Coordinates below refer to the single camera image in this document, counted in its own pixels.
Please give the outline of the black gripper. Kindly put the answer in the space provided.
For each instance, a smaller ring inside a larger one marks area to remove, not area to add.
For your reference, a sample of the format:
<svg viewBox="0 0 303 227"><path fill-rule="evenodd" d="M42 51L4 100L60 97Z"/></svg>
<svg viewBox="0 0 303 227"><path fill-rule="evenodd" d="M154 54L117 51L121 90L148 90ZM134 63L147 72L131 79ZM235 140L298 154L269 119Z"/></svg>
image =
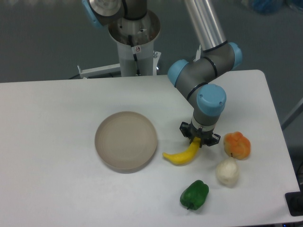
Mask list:
<svg viewBox="0 0 303 227"><path fill-rule="evenodd" d="M221 136L213 133L214 124L201 125L192 120L191 123L182 122L179 127L182 135L189 139L191 144L195 137L200 139L200 147L206 145L208 147L216 145L220 142Z"/></svg>

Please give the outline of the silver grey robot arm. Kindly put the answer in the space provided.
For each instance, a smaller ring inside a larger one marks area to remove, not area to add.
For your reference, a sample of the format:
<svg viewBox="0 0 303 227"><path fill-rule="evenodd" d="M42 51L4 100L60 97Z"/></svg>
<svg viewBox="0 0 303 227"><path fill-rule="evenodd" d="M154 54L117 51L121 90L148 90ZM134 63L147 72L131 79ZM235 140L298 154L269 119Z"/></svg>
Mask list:
<svg viewBox="0 0 303 227"><path fill-rule="evenodd" d="M119 63L102 67L102 71L119 71L123 77L156 74L153 43L160 33L160 21L148 10L147 1L84 0L82 5L91 23L107 26L117 44ZM212 81L237 67L242 52L237 44L227 41L211 1L187 0L185 7L202 52L194 62L172 64L168 78L194 109L191 122L180 125L183 136L213 146L220 141L214 128L224 110L226 93Z"/></svg>

